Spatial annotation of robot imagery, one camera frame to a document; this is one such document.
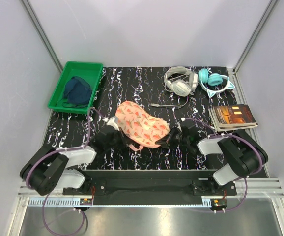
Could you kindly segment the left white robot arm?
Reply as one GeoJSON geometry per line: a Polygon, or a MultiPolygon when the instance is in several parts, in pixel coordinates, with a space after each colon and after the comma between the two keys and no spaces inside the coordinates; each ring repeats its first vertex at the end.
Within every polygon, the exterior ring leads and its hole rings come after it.
{"type": "Polygon", "coordinates": [[[125,148],[128,144],[129,138],[123,131],[114,130],[97,133],[86,146],[60,149],[43,145],[20,170],[19,176],[29,189],[41,196],[51,193],[57,186],[74,188],[84,195],[90,191],[91,183],[81,171],[71,167],[92,163],[110,149],[125,148]]]}

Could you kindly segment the navy blue bra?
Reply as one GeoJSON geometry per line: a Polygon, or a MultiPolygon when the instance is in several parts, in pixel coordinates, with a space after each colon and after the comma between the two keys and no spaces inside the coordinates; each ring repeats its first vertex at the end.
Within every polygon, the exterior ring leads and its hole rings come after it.
{"type": "Polygon", "coordinates": [[[66,108],[85,108],[88,106],[92,89],[88,82],[73,76],[65,85],[62,106],[66,108]]]}

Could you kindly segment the pink mesh laundry bag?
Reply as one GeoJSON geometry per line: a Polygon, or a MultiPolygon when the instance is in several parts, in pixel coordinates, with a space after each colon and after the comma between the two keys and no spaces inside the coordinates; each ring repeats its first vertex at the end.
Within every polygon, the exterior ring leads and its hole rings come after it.
{"type": "Polygon", "coordinates": [[[156,141],[166,136],[170,131],[165,120],[151,116],[141,106],[132,101],[121,103],[115,116],[118,118],[119,129],[135,142],[129,144],[129,148],[133,151],[140,151],[144,147],[159,147],[156,141]]]}

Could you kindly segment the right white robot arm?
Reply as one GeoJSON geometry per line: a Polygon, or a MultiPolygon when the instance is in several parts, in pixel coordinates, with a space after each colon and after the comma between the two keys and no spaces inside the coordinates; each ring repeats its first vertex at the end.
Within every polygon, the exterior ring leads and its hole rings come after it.
{"type": "Polygon", "coordinates": [[[167,149],[186,146],[189,153],[194,155],[220,154],[224,157],[226,165],[207,180],[192,182],[192,188],[201,194],[224,194],[230,183],[257,174],[268,162],[266,151],[243,129],[220,135],[211,132],[204,138],[194,125],[179,123],[155,144],[167,149]]]}

